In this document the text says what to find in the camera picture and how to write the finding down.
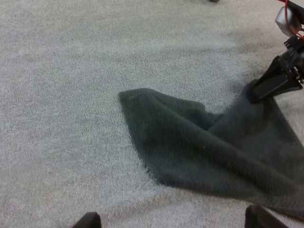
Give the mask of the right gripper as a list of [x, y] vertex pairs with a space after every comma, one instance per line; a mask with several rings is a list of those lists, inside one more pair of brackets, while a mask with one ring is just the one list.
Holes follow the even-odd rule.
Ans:
[[283, 1], [279, 11], [279, 28], [289, 37], [284, 43], [287, 51], [276, 56], [267, 71], [249, 88], [253, 104], [276, 95], [298, 91], [304, 84], [304, 9]]

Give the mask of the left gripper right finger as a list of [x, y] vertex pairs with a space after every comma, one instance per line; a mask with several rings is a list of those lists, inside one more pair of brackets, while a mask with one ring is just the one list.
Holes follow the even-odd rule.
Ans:
[[264, 208], [250, 205], [245, 211], [245, 228], [288, 228], [288, 226]]

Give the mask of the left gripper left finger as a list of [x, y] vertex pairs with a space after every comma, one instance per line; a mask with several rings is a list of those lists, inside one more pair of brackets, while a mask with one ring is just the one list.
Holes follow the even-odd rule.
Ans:
[[101, 228], [101, 218], [97, 212], [88, 212], [72, 228]]

